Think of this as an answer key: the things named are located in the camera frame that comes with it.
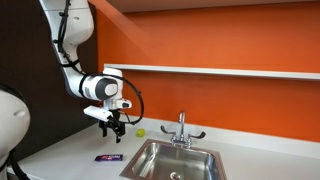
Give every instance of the white countertop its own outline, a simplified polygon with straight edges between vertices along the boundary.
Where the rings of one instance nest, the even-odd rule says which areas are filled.
[[[115,143],[115,135],[111,129],[108,129],[108,136],[102,138],[100,128],[94,125],[23,159],[19,164],[31,179],[123,179],[119,174],[147,139],[168,142],[171,138],[170,135],[160,131],[158,124],[166,124],[170,128],[170,124],[174,123],[154,122],[155,120],[142,120],[136,126],[128,125],[126,135],[122,137],[119,144]],[[142,138],[135,136],[139,127],[147,130],[146,135]],[[320,179],[320,159],[318,158],[227,144],[228,142],[214,142],[210,137],[210,132],[207,134],[208,136],[204,139],[194,140],[193,146],[218,151],[228,180]],[[123,154],[124,160],[94,161],[96,156],[104,154]]]

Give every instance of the yellow ball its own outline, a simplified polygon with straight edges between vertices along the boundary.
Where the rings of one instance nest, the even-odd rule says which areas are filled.
[[[145,130],[144,130],[143,128],[139,128],[139,129],[137,130],[137,132],[136,132],[136,136],[137,136],[137,137],[143,137],[145,133],[146,133],[146,132],[145,132]]]

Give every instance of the sink basin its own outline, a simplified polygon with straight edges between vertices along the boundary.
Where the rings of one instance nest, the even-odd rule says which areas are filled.
[[[120,176],[137,180],[225,180],[220,155],[148,139]]]

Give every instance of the white robot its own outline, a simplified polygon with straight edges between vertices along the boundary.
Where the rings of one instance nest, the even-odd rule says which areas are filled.
[[[143,101],[140,92],[125,78],[122,72],[113,68],[105,68],[102,73],[86,74],[81,70],[77,56],[77,47],[92,34],[94,24],[87,0],[40,0],[51,29],[53,47],[65,79],[67,92],[73,97],[103,101],[103,107],[89,106],[84,113],[99,120],[103,137],[107,128],[116,134],[116,142],[120,142],[125,134],[125,124],[136,124],[143,117]],[[122,98],[123,82],[126,82],[137,94],[140,101],[141,114],[135,121],[119,121],[121,109],[131,108],[129,100]],[[8,86],[0,86],[0,180],[6,178],[6,164],[10,151],[26,134],[30,114],[19,93]],[[18,173],[25,176],[16,162]]]

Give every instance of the white shelf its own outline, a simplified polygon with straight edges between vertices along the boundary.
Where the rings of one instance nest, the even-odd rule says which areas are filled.
[[[116,68],[121,70],[134,70],[134,71],[155,71],[155,72],[191,73],[191,74],[223,75],[223,76],[247,76],[247,77],[261,77],[261,78],[320,80],[320,73],[235,70],[235,69],[216,69],[216,68],[189,68],[189,67],[147,66],[147,65],[128,65],[128,64],[105,64],[104,67],[111,67],[111,68]]]
[[[120,12],[159,11],[221,6],[260,5],[316,0],[107,0]]]

